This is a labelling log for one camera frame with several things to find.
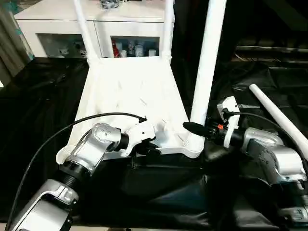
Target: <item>curtain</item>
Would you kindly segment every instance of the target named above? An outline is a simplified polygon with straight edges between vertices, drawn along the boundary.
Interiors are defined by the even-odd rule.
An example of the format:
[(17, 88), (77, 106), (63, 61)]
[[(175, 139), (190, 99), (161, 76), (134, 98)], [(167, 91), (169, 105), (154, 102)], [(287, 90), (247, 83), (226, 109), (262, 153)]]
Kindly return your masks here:
[(5, 86), (30, 61), (12, 15), (0, 0), (0, 81)]

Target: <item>glass cabinet door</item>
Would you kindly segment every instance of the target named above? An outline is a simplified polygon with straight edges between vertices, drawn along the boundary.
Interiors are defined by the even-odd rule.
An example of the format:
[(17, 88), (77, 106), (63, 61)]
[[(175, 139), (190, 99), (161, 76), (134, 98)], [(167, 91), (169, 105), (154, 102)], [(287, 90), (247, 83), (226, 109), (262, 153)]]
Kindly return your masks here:
[(49, 58), (86, 58), (86, 49), (79, 34), (37, 34)]
[(159, 56), (159, 37), (111, 36), (114, 57)]

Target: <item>white rod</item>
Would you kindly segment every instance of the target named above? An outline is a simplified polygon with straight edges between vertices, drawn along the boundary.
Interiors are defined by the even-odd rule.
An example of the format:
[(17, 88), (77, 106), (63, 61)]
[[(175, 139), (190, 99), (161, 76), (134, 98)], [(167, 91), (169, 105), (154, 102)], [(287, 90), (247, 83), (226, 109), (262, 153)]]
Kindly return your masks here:
[(298, 148), (303, 153), (306, 160), (308, 160), (308, 140), (298, 130), (298, 128), (285, 116), (285, 114), (263, 93), (263, 91), (256, 85), (249, 86), (253, 94), (258, 98), (266, 110), (276, 120), (280, 127), (282, 127), (296, 142)]
[(81, 29), (81, 35), (83, 42), (85, 43), (85, 47), (87, 50), (87, 58), (88, 59), (98, 59), (98, 56), (95, 52), (90, 33), (87, 27), (87, 21), (85, 19), (80, 0), (74, 0), (75, 10), (77, 14), (77, 20), (79, 23), (79, 27)]
[[(205, 124), (212, 89), (217, 53), (227, 0), (210, 0), (199, 62), (197, 82), (192, 103), (191, 122)], [(188, 149), (202, 151), (204, 138), (191, 134), (186, 142)]]
[(173, 20), (173, 0), (165, 1), (165, 21), (162, 56), (171, 61), (171, 37), (172, 37), (172, 20)]

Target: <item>floor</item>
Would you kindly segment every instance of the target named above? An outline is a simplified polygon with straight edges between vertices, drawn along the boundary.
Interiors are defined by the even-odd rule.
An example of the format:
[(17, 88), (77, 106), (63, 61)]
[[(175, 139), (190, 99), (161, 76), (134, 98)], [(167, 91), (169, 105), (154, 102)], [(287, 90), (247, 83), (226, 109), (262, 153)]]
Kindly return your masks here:
[[(4, 231), (5, 224), (0, 224), (0, 231)], [(107, 231), (108, 228), (103, 227), (81, 227), (73, 226), (70, 231)]]

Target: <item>bottle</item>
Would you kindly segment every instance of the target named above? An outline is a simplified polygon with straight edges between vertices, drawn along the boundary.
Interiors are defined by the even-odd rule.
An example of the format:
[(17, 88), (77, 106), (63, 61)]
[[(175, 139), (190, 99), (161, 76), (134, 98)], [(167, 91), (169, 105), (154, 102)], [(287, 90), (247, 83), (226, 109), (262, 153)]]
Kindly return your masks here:
[(143, 57), (143, 46), (142, 45), (137, 45), (135, 46), (135, 55), (136, 57)]

